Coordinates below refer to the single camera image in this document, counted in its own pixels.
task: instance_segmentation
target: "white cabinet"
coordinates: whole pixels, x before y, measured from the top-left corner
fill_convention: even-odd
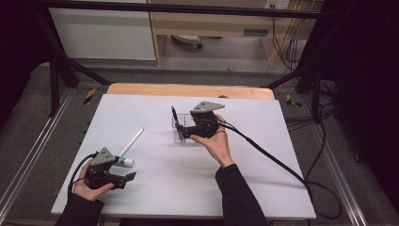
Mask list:
[[[50,8],[50,12],[69,57],[155,60],[148,12],[64,8]]]

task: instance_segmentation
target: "white table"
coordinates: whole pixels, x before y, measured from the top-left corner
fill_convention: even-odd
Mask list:
[[[222,217],[221,194],[215,182],[218,164],[198,144],[175,143],[171,127],[172,105],[177,113],[189,113],[203,100],[225,105],[215,113],[302,175],[278,101],[105,94],[52,213],[62,213],[72,172],[85,156],[102,147],[117,155],[144,127],[125,155],[135,159],[134,168],[111,169],[117,175],[132,171],[137,175],[124,189],[101,197],[103,214],[118,218]],[[233,131],[228,134],[232,157],[267,218],[315,218],[306,188],[293,175]]]

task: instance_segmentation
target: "person's right hand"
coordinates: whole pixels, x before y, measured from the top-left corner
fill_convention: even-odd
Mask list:
[[[219,115],[216,115],[216,117],[221,123],[225,121]],[[230,154],[229,141],[225,127],[219,126],[216,133],[211,138],[203,138],[196,135],[192,135],[190,138],[202,144],[222,168],[234,164]]]

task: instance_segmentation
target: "white rod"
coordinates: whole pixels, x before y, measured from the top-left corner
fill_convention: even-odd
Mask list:
[[[138,139],[138,137],[140,137],[140,135],[143,133],[144,128],[141,128],[137,134],[135,134],[135,136],[132,138],[132,140],[130,140],[130,142],[126,145],[126,147],[123,149],[123,151],[120,153],[119,157],[123,157],[126,152],[130,149],[130,147],[132,147],[133,143],[135,143],[135,141]]]

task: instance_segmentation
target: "metal rail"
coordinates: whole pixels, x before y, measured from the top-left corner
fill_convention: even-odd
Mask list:
[[[304,104],[305,111],[308,115],[311,114],[310,103],[303,96],[300,96],[301,103]],[[313,123],[313,130],[317,135],[317,140],[322,143],[323,132],[320,125]],[[367,226],[366,218],[364,217],[358,202],[356,201],[355,195],[352,192],[348,182],[346,181],[345,176],[343,175],[343,171],[341,170],[338,161],[336,160],[327,140],[325,143],[325,149],[323,157],[328,166],[329,172],[331,173],[331,177],[334,180],[335,186],[340,193],[341,199],[343,201],[343,205],[346,208],[346,212],[352,221],[352,224],[355,226]]]
[[[189,6],[169,4],[141,4],[141,3],[116,3],[116,2],[88,2],[65,0],[36,0],[34,3],[45,8],[74,8],[93,10],[115,11],[146,11],[146,12],[173,12],[195,13],[214,15],[258,16],[258,17],[282,17],[304,19],[337,19],[339,15],[332,12],[298,11],[268,8],[230,8],[210,6]]]
[[[15,174],[14,178],[12,179],[11,183],[9,184],[6,192],[4,193],[3,197],[0,200],[0,225],[2,225],[3,221],[5,220],[9,209],[11,208],[12,204],[16,200],[18,194],[20,193],[21,189],[24,186],[26,179],[28,178],[30,172],[32,171],[33,167],[35,166],[36,162],[39,159],[41,151],[44,149],[44,146],[47,143],[47,140],[53,133],[56,125],[61,118],[62,114],[64,113],[65,108],[68,105],[68,102],[71,98],[73,93],[73,89],[66,89],[64,94],[61,98],[61,105],[56,114],[50,118],[46,125],[44,126],[43,130],[41,131],[38,139],[36,140],[35,144],[31,148],[29,154],[26,156],[24,162],[18,169],[17,173]]]

